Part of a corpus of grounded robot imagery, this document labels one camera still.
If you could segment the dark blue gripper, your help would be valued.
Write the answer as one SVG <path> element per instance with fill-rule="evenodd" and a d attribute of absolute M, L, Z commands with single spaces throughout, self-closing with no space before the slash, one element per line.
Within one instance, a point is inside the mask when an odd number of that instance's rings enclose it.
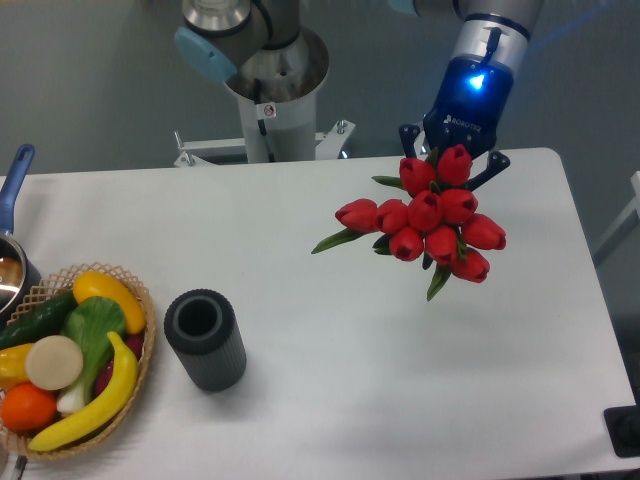
<path fill-rule="evenodd" d="M 404 156 L 425 158 L 431 147 L 444 151 L 459 144 L 473 156 L 491 150 L 527 46 L 515 29 L 463 29 L 423 124 L 398 128 Z M 465 188 L 475 191 L 509 166 L 507 155 L 492 151 L 485 169 Z"/>

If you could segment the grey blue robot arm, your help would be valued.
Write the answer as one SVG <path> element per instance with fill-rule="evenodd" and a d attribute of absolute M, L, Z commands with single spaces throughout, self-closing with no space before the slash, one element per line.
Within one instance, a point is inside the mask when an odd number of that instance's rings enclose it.
<path fill-rule="evenodd" d="M 542 8 L 539 1 L 456 1 L 463 26 L 431 110 L 399 128 L 413 157 L 463 145 L 487 154 L 478 188 L 510 164 L 494 152 L 497 126 Z M 174 42 L 189 66 L 235 96 L 247 159 L 274 163 L 336 158 L 338 123 L 316 135 L 316 95 L 329 69 L 326 45 L 300 23 L 297 1 L 185 1 Z"/>

